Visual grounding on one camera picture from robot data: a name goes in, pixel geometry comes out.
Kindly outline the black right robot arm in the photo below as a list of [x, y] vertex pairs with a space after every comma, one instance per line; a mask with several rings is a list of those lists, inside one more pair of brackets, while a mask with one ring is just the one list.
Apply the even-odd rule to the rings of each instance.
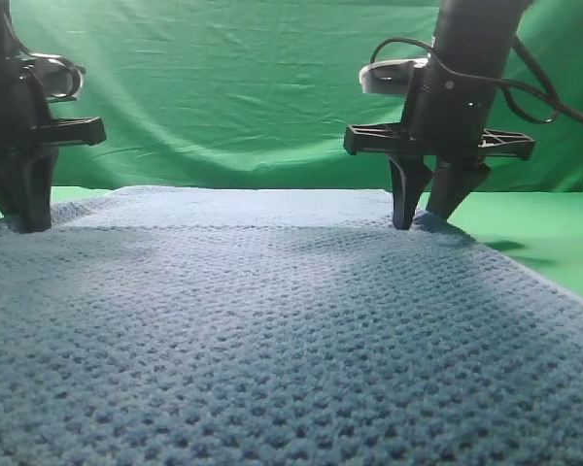
[[99, 117], [55, 118], [50, 105], [78, 100], [85, 68], [30, 50], [17, 36], [11, 4], [0, 1], [0, 213], [25, 232], [51, 228], [54, 166], [62, 147], [107, 139]]

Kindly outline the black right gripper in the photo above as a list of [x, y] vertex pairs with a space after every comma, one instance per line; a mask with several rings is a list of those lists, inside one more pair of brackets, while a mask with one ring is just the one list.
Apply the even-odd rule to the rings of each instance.
[[51, 228], [51, 187], [58, 147], [107, 140], [100, 117], [55, 118], [24, 61], [0, 56], [0, 213], [23, 232]]

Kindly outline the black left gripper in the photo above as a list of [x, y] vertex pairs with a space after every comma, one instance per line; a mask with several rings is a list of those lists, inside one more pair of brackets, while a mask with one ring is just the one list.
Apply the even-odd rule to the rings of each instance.
[[417, 205], [432, 178], [422, 158], [439, 160], [426, 210], [447, 220], [460, 203], [490, 175], [483, 161], [488, 156], [528, 160], [535, 141], [522, 133], [493, 130], [486, 122], [496, 95], [489, 84], [475, 84], [444, 71], [433, 56], [413, 78], [405, 96], [400, 120], [351, 124], [344, 149], [390, 156], [395, 229], [409, 229]]

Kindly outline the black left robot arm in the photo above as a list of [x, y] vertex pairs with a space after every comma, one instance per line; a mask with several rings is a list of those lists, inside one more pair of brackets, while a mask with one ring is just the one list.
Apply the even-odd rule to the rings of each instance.
[[490, 174], [489, 156], [527, 160], [532, 138], [486, 126], [525, 6], [444, 1], [425, 58], [379, 61], [359, 72], [363, 92], [402, 96], [398, 122], [347, 127], [349, 154], [390, 159], [393, 225], [410, 228], [425, 188], [427, 209], [448, 218]]

